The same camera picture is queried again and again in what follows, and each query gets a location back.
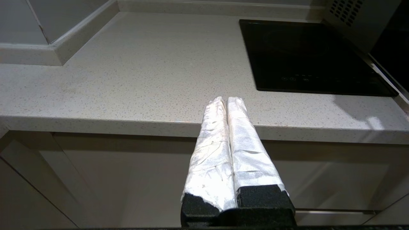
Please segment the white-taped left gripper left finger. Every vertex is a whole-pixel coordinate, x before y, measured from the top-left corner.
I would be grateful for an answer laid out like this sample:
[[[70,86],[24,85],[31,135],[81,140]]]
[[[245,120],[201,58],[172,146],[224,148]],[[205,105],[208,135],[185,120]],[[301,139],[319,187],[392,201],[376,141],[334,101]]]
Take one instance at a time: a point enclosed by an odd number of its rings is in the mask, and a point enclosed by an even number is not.
[[[227,110],[222,97],[206,105],[181,197],[184,221],[213,221],[237,207]]]

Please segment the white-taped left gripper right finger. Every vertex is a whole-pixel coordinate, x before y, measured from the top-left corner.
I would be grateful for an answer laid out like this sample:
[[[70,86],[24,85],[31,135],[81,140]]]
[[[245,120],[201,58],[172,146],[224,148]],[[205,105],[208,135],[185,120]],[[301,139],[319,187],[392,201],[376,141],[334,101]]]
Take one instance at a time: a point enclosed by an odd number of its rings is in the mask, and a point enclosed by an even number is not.
[[[228,98],[227,123],[236,208],[293,210],[295,207],[249,119],[242,98]]]

